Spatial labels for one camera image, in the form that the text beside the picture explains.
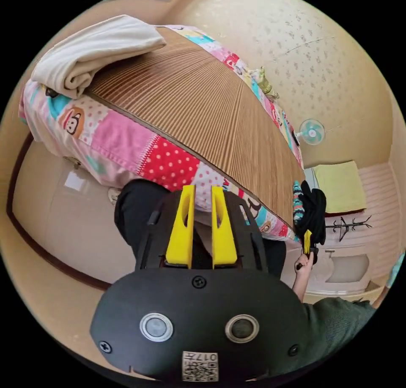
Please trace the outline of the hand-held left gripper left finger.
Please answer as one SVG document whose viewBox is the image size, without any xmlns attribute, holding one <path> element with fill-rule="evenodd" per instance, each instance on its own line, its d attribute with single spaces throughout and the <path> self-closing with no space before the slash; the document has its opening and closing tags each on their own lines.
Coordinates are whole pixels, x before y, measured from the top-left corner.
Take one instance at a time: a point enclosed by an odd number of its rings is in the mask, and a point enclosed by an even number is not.
<svg viewBox="0 0 406 388">
<path fill-rule="evenodd" d="M 165 260 L 168 266 L 191 266 L 194 234 L 195 186 L 184 186 L 179 194 Z"/>
</svg>

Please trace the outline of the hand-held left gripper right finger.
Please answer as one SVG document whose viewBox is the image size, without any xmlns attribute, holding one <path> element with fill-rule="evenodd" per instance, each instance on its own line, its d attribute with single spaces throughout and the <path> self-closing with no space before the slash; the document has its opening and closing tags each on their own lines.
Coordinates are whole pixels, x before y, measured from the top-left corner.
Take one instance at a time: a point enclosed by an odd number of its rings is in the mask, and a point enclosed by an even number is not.
<svg viewBox="0 0 406 388">
<path fill-rule="evenodd" d="M 211 255 L 214 267 L 234 266 L 237 252 L 223 188 L 211 188 Z"/>
</svg>

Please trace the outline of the person's right hand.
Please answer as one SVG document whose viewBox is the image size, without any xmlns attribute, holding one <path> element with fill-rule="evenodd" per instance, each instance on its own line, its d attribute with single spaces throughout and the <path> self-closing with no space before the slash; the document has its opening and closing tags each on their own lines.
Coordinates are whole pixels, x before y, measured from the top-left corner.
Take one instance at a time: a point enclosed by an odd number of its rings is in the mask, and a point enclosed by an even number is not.
<svg viewBox="0 0 406 388">
<path fill-rule="evenodd" d="M 310 251 L 309 254 L 302 253 L 295 263 L 295 272 L 297 276 L 309 277 L 313 267 L 314 253 Z"/>
</svg>

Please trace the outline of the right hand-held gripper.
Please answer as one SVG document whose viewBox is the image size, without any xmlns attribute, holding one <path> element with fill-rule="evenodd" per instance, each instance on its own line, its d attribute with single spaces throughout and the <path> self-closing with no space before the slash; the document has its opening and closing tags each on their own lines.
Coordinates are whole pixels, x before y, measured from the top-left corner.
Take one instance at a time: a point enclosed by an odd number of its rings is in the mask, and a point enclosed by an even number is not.
<svg viewBox="0 0 406 388">
<path fill-rule="evenodd" d="M 311 247 L 311 236 L 312 232 L 310 230 L 306 230 L 303 235 L 303 254 L 309 255 L 309 259 L 311 259 L 311 265 L 315 265 L 318 261 L 318 247 Z"/>
</svg>

